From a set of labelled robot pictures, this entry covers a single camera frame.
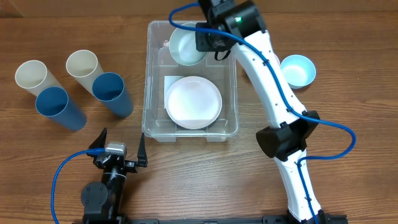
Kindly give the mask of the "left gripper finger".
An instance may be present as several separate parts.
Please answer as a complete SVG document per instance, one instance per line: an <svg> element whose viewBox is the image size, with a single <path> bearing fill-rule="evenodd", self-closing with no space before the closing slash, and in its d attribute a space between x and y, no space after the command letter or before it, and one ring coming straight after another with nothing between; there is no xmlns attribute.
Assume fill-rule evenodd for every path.
<svg viewBox="0 0 398 224"><path fill-rule="evenodd" d="M101 134L90 144L89 149L104 148L106 143L107 128L103 128Z"/></svg>
<svg viewBox="0 0 398 224"><path fill-rule="evenodd" d="M145 145L145 134L142 133L137 152L137 166L147 167L147 163L148 160L147 160L146 145Z"/></svg>

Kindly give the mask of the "light blue bowl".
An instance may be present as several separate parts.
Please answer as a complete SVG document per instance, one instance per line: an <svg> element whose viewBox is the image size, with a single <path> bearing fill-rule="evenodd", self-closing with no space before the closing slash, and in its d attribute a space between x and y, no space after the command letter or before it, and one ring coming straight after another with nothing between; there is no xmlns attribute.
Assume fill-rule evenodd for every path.
<svg viewBox="0 0 398 224"><path fill-rule="evenodd" d="M281 62L280 69L292 89L310 85L317 75L315 64L304 55L289 55Z"/></svg>

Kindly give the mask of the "pink bowl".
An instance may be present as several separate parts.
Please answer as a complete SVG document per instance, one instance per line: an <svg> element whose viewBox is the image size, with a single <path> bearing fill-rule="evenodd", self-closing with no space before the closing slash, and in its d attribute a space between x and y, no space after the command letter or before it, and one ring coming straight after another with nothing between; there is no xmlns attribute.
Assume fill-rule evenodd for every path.
<svg viewBox="0 0 398 224"><path fill-rule="evenodd" d="M276 61L278 63L278 66L280 66L280 60L279 60L279 58L278 58L278 56L276 54L274 54L274 58L276 59Z"/></svg>

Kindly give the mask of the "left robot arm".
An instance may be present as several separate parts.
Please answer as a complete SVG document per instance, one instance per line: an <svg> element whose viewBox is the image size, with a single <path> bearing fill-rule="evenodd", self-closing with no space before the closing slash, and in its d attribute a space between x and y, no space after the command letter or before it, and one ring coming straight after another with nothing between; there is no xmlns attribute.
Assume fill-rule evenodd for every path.
<svg viewBox="0 0 398 224"><path fill-rule="evenodd" d="M83 223L130 223L127 215L120 213L123 188L128 173L136 173L138 168L146 167L148 160L145 147L145 135L141 135L137 161L126 159L127 147L123 142L106 143L107 129L88 147L96 149L87 155L93 158L93 164L103 171L99 182L87 184L81 191L84 206Z"/></svg>

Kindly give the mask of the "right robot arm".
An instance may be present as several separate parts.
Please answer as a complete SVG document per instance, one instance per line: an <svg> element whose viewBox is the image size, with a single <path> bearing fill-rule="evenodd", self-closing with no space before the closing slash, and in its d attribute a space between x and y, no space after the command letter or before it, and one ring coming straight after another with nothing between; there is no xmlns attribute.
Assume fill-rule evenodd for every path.
<svg viewBox="0 0 398 224"><path fill-rule="evenodd" d="M294 95L273 56L271 37L252 1L198 1L206 23L196 26L199 51L229 50L242 65L266 111L268 127L256 134L263 152L278 166L291 223L327 223L306 164L306 140L319 115Z"/></svg>

